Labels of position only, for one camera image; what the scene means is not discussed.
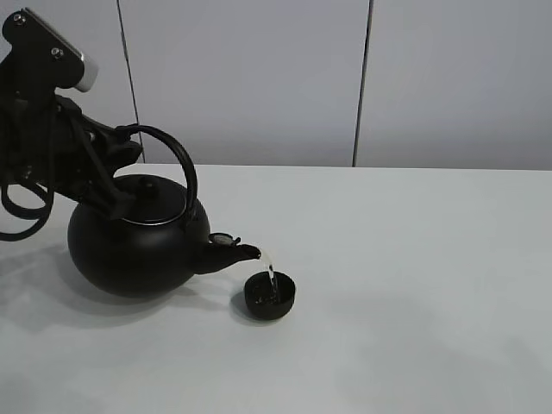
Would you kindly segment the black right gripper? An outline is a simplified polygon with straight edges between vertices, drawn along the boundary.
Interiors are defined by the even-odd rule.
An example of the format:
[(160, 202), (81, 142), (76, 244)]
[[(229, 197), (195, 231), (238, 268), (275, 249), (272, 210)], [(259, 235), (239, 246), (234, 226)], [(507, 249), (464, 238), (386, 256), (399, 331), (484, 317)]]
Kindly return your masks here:
[(38, 185), (108, 218), (129, 207), (115, 173), (135, 164), (142, 146), (126, 126), (106, 127), (83, 115), (58, 89), (74, 89), (78, 62), (55, 60), (54, 40), (26, 12), (3, 23), (10, 51), (1, 62), (1, 188)]

